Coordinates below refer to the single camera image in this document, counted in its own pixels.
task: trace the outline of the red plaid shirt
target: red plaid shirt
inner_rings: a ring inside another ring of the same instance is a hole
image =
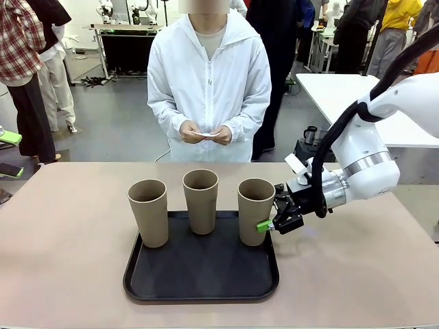
[[[0,0],[0,80],[35,74],[45,44],[43,24],[25,0]]]

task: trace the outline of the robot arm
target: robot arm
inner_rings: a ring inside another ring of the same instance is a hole
[[[139,12],[145,12],[150,25],[156,25],[156,16],[158,14],[158,8],[154,4],[154,0],[137,0],[134,5],[131,6],[132,19],[134,25],[140,24]]]
[[[96,7],[96,12],[102,17],[104,24],[111,24],[113,14],[111,0],[99,0],[99,6]]]
[[[344,111],[322,139],[316,157],[306,165],[293,154],[285,159],[298,178],[287,183],[287,191],[283,184],[276,186],[278,214],[272,221],[260,223],[260,232],[291,232],[303,226],[303,215],[315,212],[323,218],[338,206],[387,193],[398,184],[399,168],[375,123],[401,111],[439,138],[439,73],[410,77],[391,87],[407,64],[438,42],[436,25],[403,51],[370,94]],[[341,169],[323,167],[330,148]]]

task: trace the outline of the paper cup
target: paper cup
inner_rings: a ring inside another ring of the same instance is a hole
[[[159,180],[144,180],[128,190],[143,244],[150,248],[161,247],[169,237],[166,192],[166,185]]]
[[[259,233],[257,224],[267,221],[273,207],[274,186],[265,180],[244,180],[238,187],[239,238],[251,247],[262,244],[265,233]]]
[[[216,173],[197,169],[183,178],[189,221],[194,233],[205,235],[215,228],[218,176]]]

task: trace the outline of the paper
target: paper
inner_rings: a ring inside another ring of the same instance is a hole
[[[216,137],[220,134],[220,133],[218,133],[218,134],[212,135],[212,134],[209,134],[208,132],[193,132],[193,133],[195,135],[203,136],[203,137]]]

